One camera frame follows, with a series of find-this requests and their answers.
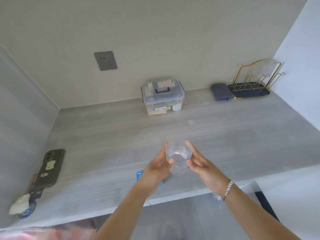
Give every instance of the gold wire frame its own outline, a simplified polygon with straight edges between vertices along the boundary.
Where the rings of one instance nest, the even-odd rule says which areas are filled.
[[[234,79],[232,81],[232,84],[231,84],[231,86],[233,87],[233,90],[234,91],[245,91],[245,90],[254,90],[254,89],[269,89],[278,80],[278,78],[280,76],[285,75],[284,72],[278,73],[278,71],[279,71],[279,69],[280,69],[280,67],[282,65],[281,62],[275,62],[275,64],[278,64],[278,66],[276,67],[276,69],[275,69],[274,73],[272,74],[270,80],[266,84],[263,82],[263,80],[266,79],[267,77],[270,77],[269,74],[262,75],[261,77],[259,77],[257,82],[250,82],[250,80],[252,79],[252,76],[250,76],[250,77],[246,78],[244,83],[237,84],[239,76],[240,76],[240,73],[241,73],[241,70],[244,67],[250,67],[250,66],[253,66],[256,63],[259,63],[259,62],[262,62],[262,61],[267,61],[267,60],[270,60],[270,59],[257,60],[254,63],[249,64],[249,65],[242,65],[241,64],[242,66],[240,67],[237,75],[234,77]]]

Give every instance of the silver bracelet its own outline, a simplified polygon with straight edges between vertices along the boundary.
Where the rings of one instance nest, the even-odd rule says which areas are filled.
[[[234,183],[234,181],[233,181],[233,180],[230,180],[230,182],[229,182],[229,184],[228,184],[228,188],[226,189],[226,193],[224,194],[224,197],[221,198],[222,201],[226,198],[226,196],[227,196],[228,193],[230,192],[233,183]]]

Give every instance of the forearm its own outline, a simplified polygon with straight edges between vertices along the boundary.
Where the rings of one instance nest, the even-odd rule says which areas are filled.
[[[299,239],[237,185],[232,186],[225,202],[250,239]]]
[[[129,240],[146,198],[146,194],[134,185],[94,240]]]

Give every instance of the clear glass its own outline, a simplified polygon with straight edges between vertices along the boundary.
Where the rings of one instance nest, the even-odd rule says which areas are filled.
[[[170,172],[175,175],[182,175],[188,170],[187,160],[191,158],[192,147],[184,141],[169,141],[165,148],[165,154],[167,160],[172,158],[174,160],[173,166],[170,168]]]

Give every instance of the dark gray towel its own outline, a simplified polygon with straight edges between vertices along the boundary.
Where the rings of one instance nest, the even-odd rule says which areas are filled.
[[[227,101],[228,99],[233,99],[235,97],[225,83],[213,84],[211,86],[211,91],[217,101]]]

